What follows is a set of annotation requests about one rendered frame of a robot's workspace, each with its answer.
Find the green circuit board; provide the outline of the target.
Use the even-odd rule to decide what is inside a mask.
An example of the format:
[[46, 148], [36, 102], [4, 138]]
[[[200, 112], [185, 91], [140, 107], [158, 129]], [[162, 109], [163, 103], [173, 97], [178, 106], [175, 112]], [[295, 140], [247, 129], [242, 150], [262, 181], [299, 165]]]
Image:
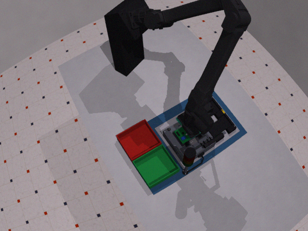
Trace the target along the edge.
[[188, 136], [188, 134], [185, 132], [185, 130], [182, 127], [177, 129], [176, 131], [174, 131], [174, 133], [177, 135], [177, 137], [182, 142], [182, 144], [190, 140], [190, 137]]

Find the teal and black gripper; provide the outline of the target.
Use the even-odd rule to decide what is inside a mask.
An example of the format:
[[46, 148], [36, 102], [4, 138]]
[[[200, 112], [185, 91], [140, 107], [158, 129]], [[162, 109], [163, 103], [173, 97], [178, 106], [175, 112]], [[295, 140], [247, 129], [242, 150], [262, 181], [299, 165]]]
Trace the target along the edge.
[[183, 129], [186, 131], [190, 139], [193, 139], [195, 136], [201, 133], [196, 127], [194, 127], [194, 121], [191, 122], [185, 119], [184, 113], [178, 115], [176, 120], [182, 125]]

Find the green bin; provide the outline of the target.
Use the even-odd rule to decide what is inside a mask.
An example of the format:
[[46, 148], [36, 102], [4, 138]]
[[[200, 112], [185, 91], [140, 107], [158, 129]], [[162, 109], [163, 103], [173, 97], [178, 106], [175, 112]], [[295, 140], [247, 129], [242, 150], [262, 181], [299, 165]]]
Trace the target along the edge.
[[133, 164], [150, 189], [180, 171], [163, 144], [135, 159]]

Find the red square tray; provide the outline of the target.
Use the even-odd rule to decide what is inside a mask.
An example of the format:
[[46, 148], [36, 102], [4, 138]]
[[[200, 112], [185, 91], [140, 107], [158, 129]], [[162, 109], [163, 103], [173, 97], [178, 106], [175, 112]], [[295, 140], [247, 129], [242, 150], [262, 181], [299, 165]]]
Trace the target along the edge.
[[145, 119], [116, 137], [131, 161], [162, 144]]

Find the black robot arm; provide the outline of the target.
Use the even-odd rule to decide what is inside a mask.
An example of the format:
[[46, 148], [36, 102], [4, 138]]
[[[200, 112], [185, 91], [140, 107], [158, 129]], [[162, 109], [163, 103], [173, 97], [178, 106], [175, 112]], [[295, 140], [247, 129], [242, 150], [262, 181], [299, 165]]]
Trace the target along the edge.
[[222, 74], [239, 38], [251, 23], [251, 16], [241, 0], [197, 0], [168, 10], [149, 9], [143, 6], [127, 12], [131, 29], [146, 26], [148, 29], [171, 27], [174, 22], [224, 10], [225, 18], [219, 40], [185, 107], [184, 117], [206, 134], [213, 127], [209, 115], [214, 107], [210, 103], [215, 85]]

